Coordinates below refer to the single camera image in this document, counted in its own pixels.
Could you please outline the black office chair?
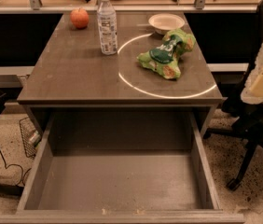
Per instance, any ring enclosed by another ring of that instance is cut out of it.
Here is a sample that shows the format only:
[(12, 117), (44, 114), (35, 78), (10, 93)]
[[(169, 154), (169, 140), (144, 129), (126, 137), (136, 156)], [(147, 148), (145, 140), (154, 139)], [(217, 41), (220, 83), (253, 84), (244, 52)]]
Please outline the black office chair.
[[(254, 47), (260, 50), (260, 47), (263, 46), (263, 0), (257, 6), (256, 14), (257, 37)], [(213, 133), (247, 140), (245, 146), (246, 153), (240, 171), (237, 176), (232, 178), (227, 184), (230, 190), (235, 190), (240, 186), (256, 148), (263, 148), (263, 104), (249, 105), (244, 103), (240, 98), (244, 83), (248, 80), (248, 76), (252, 74), (255, 68), (256, 54), (252, 56), (242, 80), (233, 88), (227, 100), (222, 104), (223, 112), (229, 113), (231, 116), (237, 118), (231, 125), (231, 129), (208, 128), (203, 136), (203, 138), (206, 139)]]

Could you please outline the red apple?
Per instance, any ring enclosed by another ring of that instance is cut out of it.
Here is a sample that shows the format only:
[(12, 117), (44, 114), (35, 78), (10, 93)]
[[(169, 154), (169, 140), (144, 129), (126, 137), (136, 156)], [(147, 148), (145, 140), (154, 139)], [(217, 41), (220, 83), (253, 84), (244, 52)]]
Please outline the red apple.
[(70, 13), (70, 21), (77, 29), (86, 28), (89, 24), (89, 14), (83, 8), (74, 9)]

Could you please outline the white bowl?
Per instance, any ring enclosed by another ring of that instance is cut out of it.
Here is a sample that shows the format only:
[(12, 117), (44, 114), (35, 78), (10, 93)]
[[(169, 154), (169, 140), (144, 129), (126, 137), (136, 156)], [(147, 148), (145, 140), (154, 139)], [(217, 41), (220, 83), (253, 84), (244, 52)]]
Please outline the white bowl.
[(148, 23), (160, 35), (165, 35), (167, 32), (185, 25), (185, 21), (181, 17), (169, 13), (153, 15), (149, 18)]

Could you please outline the green chip bag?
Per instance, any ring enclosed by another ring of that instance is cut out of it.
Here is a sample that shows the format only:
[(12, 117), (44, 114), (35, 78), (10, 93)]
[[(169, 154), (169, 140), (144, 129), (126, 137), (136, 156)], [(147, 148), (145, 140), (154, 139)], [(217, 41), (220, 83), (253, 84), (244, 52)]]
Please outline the green chip bag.
[(178, 79), (181, 76), (179, 58), (191, 52), (195, 46), (194, 35), (182, 29), (174, 29), (162, 38), (162, 44), (137, 56), (137, 61), (145, 69), (158, 73), (165, 79)]

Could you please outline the clear plastic water bottle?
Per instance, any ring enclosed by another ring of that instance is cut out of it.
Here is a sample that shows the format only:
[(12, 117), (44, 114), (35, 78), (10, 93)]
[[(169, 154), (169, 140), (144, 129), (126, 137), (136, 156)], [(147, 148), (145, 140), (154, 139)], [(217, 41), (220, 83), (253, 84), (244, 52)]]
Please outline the clear plastic water bottle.
[(116, 54), (118, 52), (117, 14), (111, 0), (100, 0), (97, 22), (102, 53)]

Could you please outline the grey cabinet with drawer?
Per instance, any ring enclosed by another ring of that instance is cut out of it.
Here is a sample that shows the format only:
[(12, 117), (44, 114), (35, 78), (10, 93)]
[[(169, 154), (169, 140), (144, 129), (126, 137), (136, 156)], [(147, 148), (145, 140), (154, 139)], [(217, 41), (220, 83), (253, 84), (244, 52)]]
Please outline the grey cabinet with drawer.
[(119, 12), (118, 53), (104, 55), (94, 13), (84, 30), (62, 15), (18, 98), (34, 113), (40, 130), (46, 124), (45, 108), (102, 105), (201, 106), (199, 123), (206, 128), (222, 95), (190, 27), (183, 27), (181, 76), (166, 79), (137, 60), (163, 46), (162, 36), (147, 25), (149, 17), (148, 12)]

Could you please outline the open grey top drawer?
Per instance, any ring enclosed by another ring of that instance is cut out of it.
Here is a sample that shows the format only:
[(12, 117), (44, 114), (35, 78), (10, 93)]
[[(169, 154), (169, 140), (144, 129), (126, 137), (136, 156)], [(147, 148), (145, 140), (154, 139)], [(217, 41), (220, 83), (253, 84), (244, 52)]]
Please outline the open grey top drawer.
[(200, 131), (177, 111), (55, 112), (0, 224), (243, 224), (222, 210)]

